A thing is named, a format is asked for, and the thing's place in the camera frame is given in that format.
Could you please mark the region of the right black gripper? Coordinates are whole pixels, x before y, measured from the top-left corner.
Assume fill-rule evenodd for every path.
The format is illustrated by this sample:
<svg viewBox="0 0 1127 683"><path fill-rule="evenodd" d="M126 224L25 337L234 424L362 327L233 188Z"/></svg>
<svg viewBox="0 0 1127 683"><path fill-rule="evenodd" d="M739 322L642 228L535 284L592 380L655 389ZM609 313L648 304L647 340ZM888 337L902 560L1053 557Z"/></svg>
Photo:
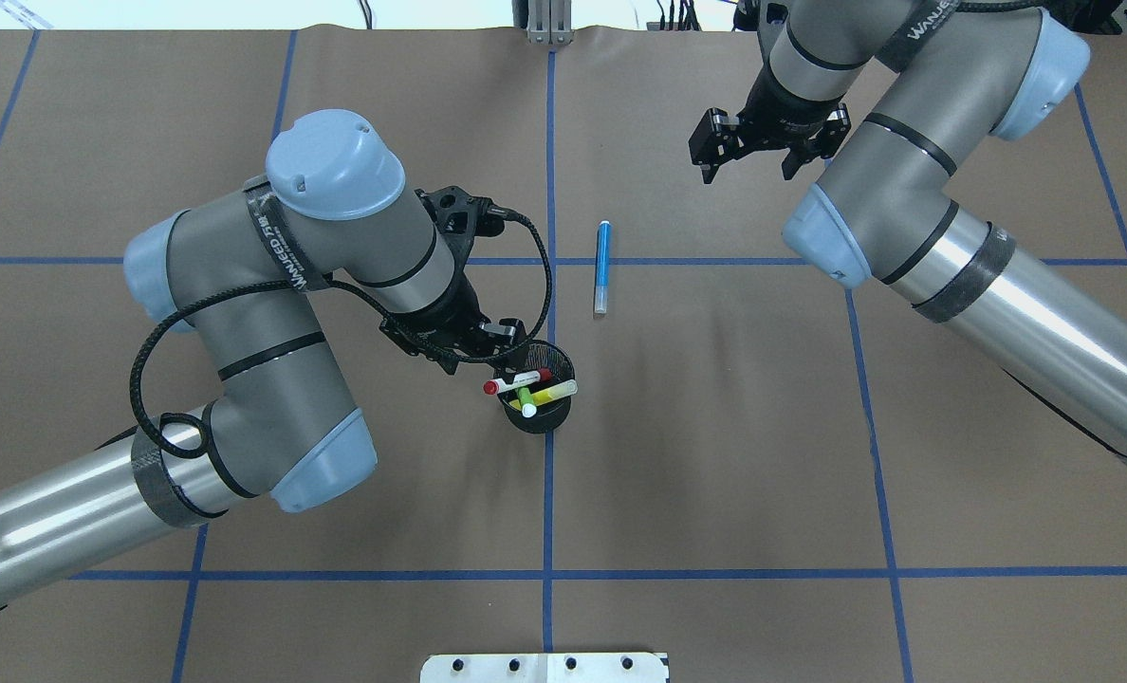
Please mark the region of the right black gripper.
<svg viewBox="0 0 1127 683"><path fill-rule="evenodd" d="M763 66L740 113L734 117L720 108L707 109L690 134L687 150L704 185L711 185L721 165L729 160L758 151L787 150L781 170L789 181L811 160L836 156L851 126L844 103L816 103L795 96L770 68Z"/></svg>

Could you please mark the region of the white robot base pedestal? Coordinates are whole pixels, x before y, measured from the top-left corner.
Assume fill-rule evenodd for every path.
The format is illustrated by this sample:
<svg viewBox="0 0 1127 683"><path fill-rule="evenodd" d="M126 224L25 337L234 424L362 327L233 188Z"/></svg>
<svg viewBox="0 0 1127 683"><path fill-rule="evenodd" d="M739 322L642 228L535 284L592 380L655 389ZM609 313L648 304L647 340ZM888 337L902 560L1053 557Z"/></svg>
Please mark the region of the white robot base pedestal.
<svg viewBox="0 0 1127 683"><path fill-rule="evenodd" d="M669 682L666 654L573 651L442 654L424 662L420 682Z"/></svg>

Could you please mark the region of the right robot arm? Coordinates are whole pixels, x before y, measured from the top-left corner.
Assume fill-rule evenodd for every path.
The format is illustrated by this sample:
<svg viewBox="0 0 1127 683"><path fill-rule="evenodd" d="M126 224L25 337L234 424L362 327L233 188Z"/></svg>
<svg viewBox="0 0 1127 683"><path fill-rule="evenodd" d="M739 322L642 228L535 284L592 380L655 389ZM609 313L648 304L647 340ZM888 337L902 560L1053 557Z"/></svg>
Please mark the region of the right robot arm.
<svg viewBox="0 0 1127 683"><path fill-rule="evenodd" d="M790 249L844 289L879 280L1127 467L1126 321L946 195L983 139L1066 99L1084 39L1041 1L740 1L734 23L763 65L691 134L703 181L760 151L787 151L786 178L827 160Z"/></svg>

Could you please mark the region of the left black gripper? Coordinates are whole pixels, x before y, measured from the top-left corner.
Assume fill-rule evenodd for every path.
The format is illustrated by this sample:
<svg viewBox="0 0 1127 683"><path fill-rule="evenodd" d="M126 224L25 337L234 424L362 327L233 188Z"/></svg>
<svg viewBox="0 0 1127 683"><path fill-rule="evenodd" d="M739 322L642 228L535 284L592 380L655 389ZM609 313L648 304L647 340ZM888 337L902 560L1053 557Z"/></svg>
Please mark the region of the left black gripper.
<svg viewBox="0 0 1127 683"><path fill-rule="evenodd" d="M498 373L520 369L527 354L526 325L515 317L495 323L483 314L472 284L458 276L431 307L412 314L393 314L380 332L408 356L423 356L454 376L461 362L485 360Z"/></svg>

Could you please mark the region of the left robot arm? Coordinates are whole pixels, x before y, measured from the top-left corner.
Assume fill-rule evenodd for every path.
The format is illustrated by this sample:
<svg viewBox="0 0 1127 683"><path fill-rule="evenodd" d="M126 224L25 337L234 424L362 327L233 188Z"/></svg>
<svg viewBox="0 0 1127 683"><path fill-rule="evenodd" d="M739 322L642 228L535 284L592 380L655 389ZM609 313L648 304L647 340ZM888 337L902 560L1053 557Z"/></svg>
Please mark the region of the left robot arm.
<svg viewBox="0 0 1127 683"><path fill-rule="evenodd" d="M356 295L447 373L511 369L534 332L482 314L464 270L507 222L529 227L455 187L412 190L369 119L326 109L282 131L241 190L134 238L122 268L156 320L127 380L134 428L0 493L0 611L260 494L299 513L372 474L312 291Z"/></svg>

